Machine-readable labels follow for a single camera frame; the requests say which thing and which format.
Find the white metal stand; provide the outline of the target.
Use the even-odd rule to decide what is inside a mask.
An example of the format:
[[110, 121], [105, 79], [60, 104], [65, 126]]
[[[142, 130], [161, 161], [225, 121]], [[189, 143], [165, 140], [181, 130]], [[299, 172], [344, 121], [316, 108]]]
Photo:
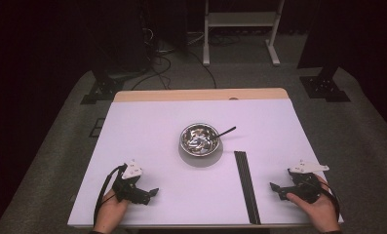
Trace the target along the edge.
[[265, 46], [274, 66], [279, 66], [280, 60], [274, 47], [285, 0], [279, 0], [275, 12], [243, 12], [243, 13], [213, 13], [209, 11], [209, 0], [205, 1], [204, 15], [204, 66], [211, 64], [209, 34], [215, 27], [270, 27], [270, 38], [265, 40]]

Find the wooden table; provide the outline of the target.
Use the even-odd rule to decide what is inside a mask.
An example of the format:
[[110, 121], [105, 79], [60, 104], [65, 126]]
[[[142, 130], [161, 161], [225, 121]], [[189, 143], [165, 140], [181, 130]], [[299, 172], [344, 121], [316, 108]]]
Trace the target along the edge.
[[283, 88], [121, 91], [114, 102], [288, 98]]

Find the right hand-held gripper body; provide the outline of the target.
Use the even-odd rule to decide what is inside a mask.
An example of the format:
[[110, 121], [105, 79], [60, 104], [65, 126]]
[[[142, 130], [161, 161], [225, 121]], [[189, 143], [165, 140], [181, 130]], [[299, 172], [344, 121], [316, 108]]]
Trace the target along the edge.
[[301, 160], [296, 166], [288, 169], [293, 187], [286, 187], [283, 194], [292, 193], [309, 204], [316, 202], [322, 189], [316, 173], [328, 170], [326, 165]]

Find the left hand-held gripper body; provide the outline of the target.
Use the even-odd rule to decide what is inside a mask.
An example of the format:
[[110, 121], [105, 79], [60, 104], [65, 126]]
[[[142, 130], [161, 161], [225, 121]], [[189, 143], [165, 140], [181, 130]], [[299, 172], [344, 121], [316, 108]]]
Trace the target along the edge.
[[149, 193], [136, 187], [142, 175], [142, 169], [135, 160], [118, 167], [112, 189], [119, 202], [122, 200], [136, 204], [137, 198], [149, 197]]

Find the person's left hand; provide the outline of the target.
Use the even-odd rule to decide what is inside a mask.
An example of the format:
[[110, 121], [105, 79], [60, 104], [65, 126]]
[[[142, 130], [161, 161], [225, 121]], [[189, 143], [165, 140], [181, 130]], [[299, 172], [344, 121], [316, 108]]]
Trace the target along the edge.
[[109, 190], [102, 198], [92, 234], [111, 234], [121, 223], [130, 204], [127, 200], [119, 202], [113, 190]]

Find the white table sheet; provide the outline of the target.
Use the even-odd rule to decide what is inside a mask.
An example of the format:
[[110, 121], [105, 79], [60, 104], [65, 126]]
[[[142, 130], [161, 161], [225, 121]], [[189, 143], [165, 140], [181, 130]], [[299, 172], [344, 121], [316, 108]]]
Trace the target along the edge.
[[[237, 128], [222, 136], [211, 158], [192, 158], [180, 151], [179, 136], [193, 123], [222, 133]], [[130, 206], [123, 225], [249, 225], [234, 151], [247, 154], [261, 224], [308, 223], [270, 188], [270, 182], [289, 186], [288, 169], [301, 160], [317, 160], [287, 98], [112, 103], [68, 223], [92, 225], [106, 176], [135, 160], [143, 170], [138, 187], [159, 191], [148, 205]]]

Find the steel bowl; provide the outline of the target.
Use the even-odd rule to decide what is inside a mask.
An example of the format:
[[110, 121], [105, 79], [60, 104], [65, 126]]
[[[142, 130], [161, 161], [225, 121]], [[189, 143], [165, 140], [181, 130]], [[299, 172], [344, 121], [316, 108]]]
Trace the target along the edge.
[[211, 125], [195, 123], [187, 126], [180, 134], [179, 146], [188, 155], [205, 157], [219, 148], [218, 131]]

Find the person's right hand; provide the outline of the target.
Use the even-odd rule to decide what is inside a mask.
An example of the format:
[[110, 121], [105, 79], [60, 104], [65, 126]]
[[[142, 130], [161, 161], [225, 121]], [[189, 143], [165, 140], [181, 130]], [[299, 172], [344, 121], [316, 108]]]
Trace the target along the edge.
[[288, 193], [287, 198], [300, 207], [309, 217], [313, 226], [322, 234], [340, 231], [335, 207], [330, 198], [322, 194], [313, 204], [309, 204], [298, 196]]

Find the black stand with base plate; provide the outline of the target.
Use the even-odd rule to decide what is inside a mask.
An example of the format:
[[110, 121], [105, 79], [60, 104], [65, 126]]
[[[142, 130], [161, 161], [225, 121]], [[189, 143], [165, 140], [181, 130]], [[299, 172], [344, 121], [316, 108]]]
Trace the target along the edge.
[[95, 82], [90, 91], [83, 96], [82, 104], [96, 104], [99, 100], [113, 100], [124, 86], [125, 72], [118, 68], [97, 68], [92, 70]]
[[338, 66], [324, 66], [316, 76], [301, 76], [300, 81], [310, 98], [323, 98], [327, 102], [348, 102], [350, 98], [333, 81]]

